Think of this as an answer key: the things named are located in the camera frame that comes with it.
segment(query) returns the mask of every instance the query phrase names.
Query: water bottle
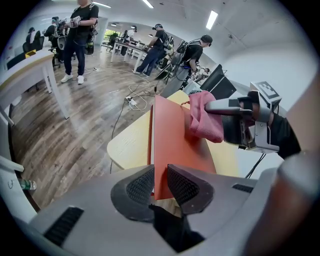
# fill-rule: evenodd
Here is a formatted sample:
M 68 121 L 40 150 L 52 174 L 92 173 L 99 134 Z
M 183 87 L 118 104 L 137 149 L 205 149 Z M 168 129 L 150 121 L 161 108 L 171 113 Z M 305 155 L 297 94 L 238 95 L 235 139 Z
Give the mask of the water bottle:
M 21 179 L 18 178 L 20 186 L 23 190 L 36 190 L 37 184 L 33 180 Z

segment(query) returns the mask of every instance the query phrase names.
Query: white table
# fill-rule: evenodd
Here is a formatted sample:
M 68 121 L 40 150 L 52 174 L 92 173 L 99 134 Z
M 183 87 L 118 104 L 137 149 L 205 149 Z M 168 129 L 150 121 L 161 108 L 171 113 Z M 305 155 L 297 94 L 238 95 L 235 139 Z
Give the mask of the white table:
M 11 126 L 14 125 L 14 122 L 8 117 L 4 109 L 22 93 L 43 79 L 49 94 L 53 91 L 65 119 L 69 118 L 69 113 L 57 87 L 52 66 L 53 57 L 52 52 L 46 49 L 39 50 L 35 55 L 19 62 L 0 77 L 0 113 Z
M 123 42 L 115 42 L 113 50 L 112 50 L 112 56 L 111 56 L 110 62 L 114 62 L 114 56 L 115 56 L 115 53 L 116 53 L 117 46 L 127 47 L 128 49 L 132 49 L 132 56 L 134 54 L 133 51 L 139 52 L 138 59 L 136 60 L 136 63 L 135 63 L 134 69 L 133 69 L 133 71 L 136 72 L 137 68 L 138 68 L 138 66 L 140 64 L 140 61 L 141 61 L 141 58 L 142 58 L 143 54 L 146 54 L 147 51 L 142 49 L 142 48 L 140 48 L 140 47 L 137 47 L 135 45 L 129 45 L 129 44 L 126 44 L 126 43 L 123 43 Z M 125 53 L 125 56 L 124 56 L 124 60 L 123 60 L 124 62 L 129 61 L 129 56 L 128 55 L 129 55 L 129 51 L 127 50 L 126 53 Z

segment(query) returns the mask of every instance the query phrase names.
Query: office desk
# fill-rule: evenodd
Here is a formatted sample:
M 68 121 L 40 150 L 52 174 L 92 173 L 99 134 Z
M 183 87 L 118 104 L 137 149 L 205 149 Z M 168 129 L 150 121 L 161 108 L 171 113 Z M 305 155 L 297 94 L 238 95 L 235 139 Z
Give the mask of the office desk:
M 189 97 L 179 90 L 171 95 L 169 100 L 181 104 L 187 102 Z M 107 145 L 107 152 L 113 162 L 122 169 L 129 169 L 147 164 L 149 139 L 150 111 L 119 133 Z M 238 161 L 236 150 L 238 147 L 208 141 L 216 173 L 226 176 L 238 177 Z
M 117 48 L 118 46 L 123 46 L 123 47 L 127 47 L 128 49 L 132 49 L 132 56 L 133 56 L 133 54 L 134 54 L 133 51 L 139 52 L 138 59 L 136 60 L 136 63 L 135 63 L 134 69 L 133 69 L 134 72 L 136 72 L 136 71 L 137 71 L 137 67 L 138 67 L 139 64 L 140 64 L 140 60 L 141 60 L 143 54 L 148 53 L 148 51 L 146 51 L 146 50 L 144 50 L 144 49 L 142 49 L 142 48 L 140 48 L 140 47 L 134 46 L 134 45 L 129 45 L 129 44 L 126 44 L 126 43 L 123 43 L 123 42 L 115 42 L 114 47 L 113 47 L 113 50 L 112 50 L 112 56 L 111 56 L 110 62 L 113 62 L 113 61 L 114 61 L 114 56 L 115 56 L 115 53 L 116 53 L 116 48 Z M 126 54 L 125 54 L 125 56 L 124 56 L 124 60 L 123 60 L 123 61 L 124 61 L 124 62 L 129 61 L 129 51 L 128 51 L 128 50 L 126 51 Z
M 53 56 L 54 54 L 46 49 L 39 50 L 35 55 L 19 62 L 0 77 L 0 113 L 11 126 L 14 125 L 14 122 L 7 116 L 4 109 L 22 93 L 43 79 L 49 94 L 53 91 L 65 119 L 69 118 L 69 113 L 57 87 L 52 66 Z

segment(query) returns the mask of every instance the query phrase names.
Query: red board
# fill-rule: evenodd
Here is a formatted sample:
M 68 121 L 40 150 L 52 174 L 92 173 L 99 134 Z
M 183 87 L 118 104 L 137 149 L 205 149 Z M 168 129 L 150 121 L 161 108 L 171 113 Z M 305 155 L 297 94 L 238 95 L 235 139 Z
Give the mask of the red board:
M 190 133 L 190 110 L 156 95 L 151 109 L 148 163 L 154 164 L 154 198 L 172 198 L 168 188 L 168 164 L 216 173 L 204 138 Z

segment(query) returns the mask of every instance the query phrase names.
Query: jeans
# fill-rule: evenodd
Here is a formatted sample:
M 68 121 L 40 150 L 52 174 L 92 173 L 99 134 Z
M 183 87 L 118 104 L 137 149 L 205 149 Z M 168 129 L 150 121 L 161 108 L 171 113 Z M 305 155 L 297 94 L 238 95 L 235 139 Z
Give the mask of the jeans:
M 65 73 L 67 75 L 71 74 L 71 58 L 75 52 L 78 59 L 78 75 L 83 76 L 85 72 L 85 39 L 68 39 L 65 42 L 63 50 L 63 61 L 65 67 Z
M 152 48 L 148 54 L 145 56 L 141 66 L 138 66 L 136 69 L 137 72 L 141 73 L 144 69 L 148 66 L 146 70 L 146 74 L 150 76 L 152 69 L 154 68 L 156 61 L 158 60 L 159 55 L 161 54 L 162 50 Z

